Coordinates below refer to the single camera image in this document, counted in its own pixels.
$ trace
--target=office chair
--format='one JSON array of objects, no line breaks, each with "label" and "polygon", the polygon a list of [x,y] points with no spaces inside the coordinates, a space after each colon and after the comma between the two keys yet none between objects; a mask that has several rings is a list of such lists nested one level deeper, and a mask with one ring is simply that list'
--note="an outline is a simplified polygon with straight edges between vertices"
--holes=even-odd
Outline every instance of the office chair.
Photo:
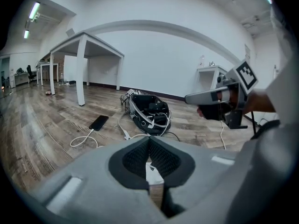
[{"label": "office chair", "polygon": [[36,74],[32,75],[32,71],[31,71],[30,65],[27,66],[27,72],[28,72],[28,77],[29,77],[29,80],[30,80],[29,83],[30,83],[31,81],[33,81],[34,77],[36,77]]}]

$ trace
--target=wooden floor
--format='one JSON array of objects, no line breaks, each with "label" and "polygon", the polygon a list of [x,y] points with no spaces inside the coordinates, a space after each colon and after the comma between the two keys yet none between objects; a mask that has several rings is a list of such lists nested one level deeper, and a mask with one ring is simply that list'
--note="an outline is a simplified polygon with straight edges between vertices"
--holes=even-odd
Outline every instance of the wooden floor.
[{"label": "wooden floor", "polygon": [[[95,148],[92,140],[80,147],[70,147],[70,142],[89,133],[89,125],[99,116],[109,120],[91,136],[100,145],[117,145],[124,140],[118,127],[123,113],[119,97],[124,91],[84,86],[85,105],[77,104],[76,85],[55,84],[56,95],[46,96],[50,84],[13,89],[12,94],[1,94],[0,157],[8,175],[23,190],[34,187],[54,170],[73,158]],[[223,148],[220,139],[221,122],[200,118],[196,106],[163,99],[171,110],[171,129],[182,142],[208,148]],[[121,120],[131,136],[141,133],[129,116]],[[251,123],[243,119],[248,129],[229,130],[225,125],[223,139],[229,150],[240,150],[252,135]],[[172,134],[165,137],[176,140]]]}]

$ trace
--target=smartphone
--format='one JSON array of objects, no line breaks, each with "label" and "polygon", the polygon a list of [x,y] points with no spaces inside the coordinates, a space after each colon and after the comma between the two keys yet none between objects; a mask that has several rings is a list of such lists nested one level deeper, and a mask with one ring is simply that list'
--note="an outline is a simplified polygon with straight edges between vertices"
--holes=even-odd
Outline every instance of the smartphone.
[{"label": "smartphone", "polygon": [[109,119],[108,116],[100,115],[90,126],[90,129],[94,129],[95,131],[99,131],[102,126],[106,123]]}]

